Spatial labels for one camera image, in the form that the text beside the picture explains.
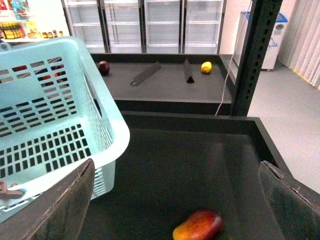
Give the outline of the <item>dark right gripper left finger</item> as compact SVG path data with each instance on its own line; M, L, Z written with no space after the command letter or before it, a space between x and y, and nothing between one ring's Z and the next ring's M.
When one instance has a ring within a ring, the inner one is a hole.
M91 201L95 164L89 158L0 224L2 240L76 240Z

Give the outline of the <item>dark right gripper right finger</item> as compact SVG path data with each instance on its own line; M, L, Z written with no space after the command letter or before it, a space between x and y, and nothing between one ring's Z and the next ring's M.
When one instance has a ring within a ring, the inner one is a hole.
M288 173L262 161L258 179L263 197L286 240L320 238L320 194Z

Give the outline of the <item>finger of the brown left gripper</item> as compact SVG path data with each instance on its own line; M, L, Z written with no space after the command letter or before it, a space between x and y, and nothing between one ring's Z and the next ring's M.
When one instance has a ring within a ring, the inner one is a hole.
M7 183L5 181L0 182L0 199L11 200L19 199L23 196L23 192L20 190L8 190Z

